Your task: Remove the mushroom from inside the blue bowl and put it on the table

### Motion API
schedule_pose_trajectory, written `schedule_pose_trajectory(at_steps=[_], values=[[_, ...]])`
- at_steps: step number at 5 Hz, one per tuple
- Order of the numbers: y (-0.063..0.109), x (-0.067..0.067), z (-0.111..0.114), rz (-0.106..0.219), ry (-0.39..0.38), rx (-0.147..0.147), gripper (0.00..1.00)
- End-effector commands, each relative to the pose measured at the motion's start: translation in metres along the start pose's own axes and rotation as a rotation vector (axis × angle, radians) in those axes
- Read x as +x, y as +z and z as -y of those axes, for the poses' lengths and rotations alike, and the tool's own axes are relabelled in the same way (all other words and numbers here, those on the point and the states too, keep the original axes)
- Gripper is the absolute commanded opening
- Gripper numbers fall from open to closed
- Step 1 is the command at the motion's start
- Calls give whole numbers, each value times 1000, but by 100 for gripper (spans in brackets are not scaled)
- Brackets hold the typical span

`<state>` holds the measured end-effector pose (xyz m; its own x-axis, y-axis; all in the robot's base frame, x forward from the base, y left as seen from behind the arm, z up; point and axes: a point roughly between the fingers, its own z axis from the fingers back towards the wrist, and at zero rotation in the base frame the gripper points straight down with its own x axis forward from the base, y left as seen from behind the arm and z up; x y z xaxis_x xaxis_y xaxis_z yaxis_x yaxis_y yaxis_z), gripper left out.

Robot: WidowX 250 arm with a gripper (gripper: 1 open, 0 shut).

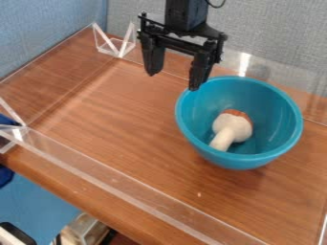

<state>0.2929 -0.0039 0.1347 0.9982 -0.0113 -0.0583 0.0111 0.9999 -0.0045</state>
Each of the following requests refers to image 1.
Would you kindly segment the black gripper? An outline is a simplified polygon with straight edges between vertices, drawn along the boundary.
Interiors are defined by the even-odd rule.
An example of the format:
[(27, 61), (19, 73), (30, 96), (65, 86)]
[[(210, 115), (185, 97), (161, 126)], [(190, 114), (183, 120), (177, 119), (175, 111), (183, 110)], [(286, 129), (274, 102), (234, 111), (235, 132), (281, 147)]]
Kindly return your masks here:
[(138, 39), (147, 74), (154, 76), (162, 71), (167, 49), (194, 56), (190, 90), (197, 91), (207, 81), (214, 64), (222, 61), (226, 33), (215, 30), (206, 22), (185, 30), (175, 23), (166, 24), (155, 14), (146, 11), (138, 18), (141, 20)]

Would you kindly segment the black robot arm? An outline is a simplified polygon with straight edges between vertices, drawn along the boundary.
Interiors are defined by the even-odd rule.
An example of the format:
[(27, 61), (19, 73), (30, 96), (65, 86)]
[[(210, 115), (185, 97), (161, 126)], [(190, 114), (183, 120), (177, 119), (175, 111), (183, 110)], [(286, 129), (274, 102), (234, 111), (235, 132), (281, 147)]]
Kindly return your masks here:
[(207, 81), (213, 67), (222, 62), (226, 33), (207, 24), (209, 7), (218, 9), (210, 0), (166, 0), (163, 20), (154, 19), (143, 11), (138, 18), (141, 28), (142, 56), (146, 72), (150, 76), (165, 68), (167, 49), (194, 57), (190, 69), (190, 90), (197, 91)]

